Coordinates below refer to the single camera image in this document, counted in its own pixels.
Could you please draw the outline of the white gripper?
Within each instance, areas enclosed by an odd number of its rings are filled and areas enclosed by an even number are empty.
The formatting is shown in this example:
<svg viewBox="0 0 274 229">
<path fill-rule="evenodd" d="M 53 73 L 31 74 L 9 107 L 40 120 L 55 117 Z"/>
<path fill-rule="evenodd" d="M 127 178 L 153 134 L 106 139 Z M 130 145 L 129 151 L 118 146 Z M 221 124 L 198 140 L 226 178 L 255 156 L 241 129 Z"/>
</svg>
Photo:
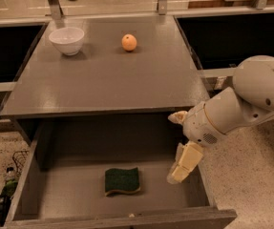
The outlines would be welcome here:
<svg viewBox="0 0 274 229">
<path fill-rule="evenodd" d="M 213 147 L 224 140 L 226 135 L 211 123 L 204 102 L 188 112 L 178 111 L 170 114 L 168 119 L 174 124 L 182 125 L 184 135 L 190 140 L 186 144 L 178 145 L 175 162 L 167 175 L 170 184 L 178 184 L 188 178 L 202 160 L 202 147 Z"/>
</svg>

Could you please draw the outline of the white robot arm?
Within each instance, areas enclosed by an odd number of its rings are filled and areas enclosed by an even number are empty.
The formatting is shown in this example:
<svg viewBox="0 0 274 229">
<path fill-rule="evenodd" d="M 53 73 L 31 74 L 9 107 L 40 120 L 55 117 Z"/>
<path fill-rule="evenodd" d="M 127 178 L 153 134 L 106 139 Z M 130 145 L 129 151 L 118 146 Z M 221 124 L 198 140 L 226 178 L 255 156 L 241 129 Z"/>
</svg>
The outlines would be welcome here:
<svg viewBox="0 0 274 229">
<path fill-rule="evenodd" d="M 169 183 L 183 182 L 200 163 L 205 147 L 217 145 L 236 129 L 274 119 L 274 57 L 245 59 L 234 70 L 232 82 L 209 100 L 168 116 L 188 138 L 178 145 Z"/>
</svg>

